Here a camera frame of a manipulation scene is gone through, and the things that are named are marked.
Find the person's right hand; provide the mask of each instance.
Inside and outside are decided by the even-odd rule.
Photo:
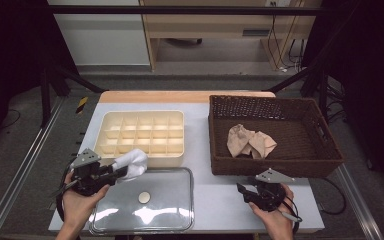
[[[282,184],[282,187],[285,189],[286,196],[285,202],[292,208],[292,202],[291,200],[294,199],[294,193],[289,189],[289,187],[285,184]],[[251,207],[252,211],[255,215],[257,215],[266,226],[267,232],[270,235],[270,237],[274,240],[290,240],[293,239],[292,234],[292,221],[288,218],[284,217],[279,211],[286,212],[289,214],[292,214],[287,207],[285,207],[282,204],[280,204],[278,210],[279,211],[272,211],[272,212],[266,212],[261,210],[257,205],[250,202],[249,206]]]

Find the table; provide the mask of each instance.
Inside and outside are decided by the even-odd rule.
[[[185,116],[185,153],[182,167],[194,178],[194,224],[186,233],[257,233],[265,232],[262,222],[237,192],[240,176],[214,176],[211,173],[208,101],[210,95],[275,97],[269,92],[248,91],[108,91],[101,95],[79,152],[94,148],[103,116],[109,111],[181,110]],[[300,233],[324,228],[308,179],[289,184],[303,222]],[[58,231],[62,222],[54,213],[50,231]]]

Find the beige cloth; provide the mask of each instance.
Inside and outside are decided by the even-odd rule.
[[[267,134],[249,131],[242,124],[229,130],[227,147],[233,157],[239,154],[252,154],[254,159],[265,159],[276,147],[277,143]]]

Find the person's left hand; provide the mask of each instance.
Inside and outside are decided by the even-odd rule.
[[[65,184],[71,182],[72,176],[72,172],[67,174],[64,181]],[[96,194],[88,197],[80,195],[72,189],[67,190],[63,195],[64,224],[58,237],[65,235],[66,238],[61,239],[72,239],[72,235],[77,236],[83,229],[98,201],[105,197],[109,187],[109,185],[105,185]]]

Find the woven basket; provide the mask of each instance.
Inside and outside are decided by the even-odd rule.
[[[344,162],[313,99],[210,96],[211,170],[214,175],[252,176],[272,168],[290,177],[326,177]],[[277,142],[266,159],[233,158],[230,128],[242,124]]]

